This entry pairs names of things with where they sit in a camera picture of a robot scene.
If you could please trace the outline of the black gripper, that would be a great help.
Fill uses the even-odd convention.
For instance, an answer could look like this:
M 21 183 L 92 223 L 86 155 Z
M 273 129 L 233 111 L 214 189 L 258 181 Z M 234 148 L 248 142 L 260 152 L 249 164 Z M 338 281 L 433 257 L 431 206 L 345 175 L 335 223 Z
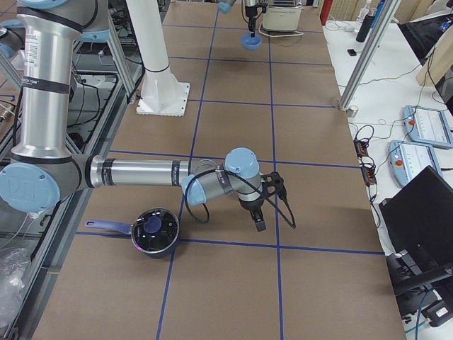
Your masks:
M 266 1 L 263 0 L 244 0 L 243 1 L 245 15 L 248 18 L 248 30 L 251 37 L 256 36 L 256 18 L 258 17 L 258 11 L 261 13 L 266 12 Z
M 263 205 L 263 199 L 257 199 L 252 201 L 239 200 L 242 208 L 248 210 L 251 214 L 251 218 L 255 223 L 256 230 L 258 232 L 266 230 L 266 224 L 263 217 L 261 207 Z

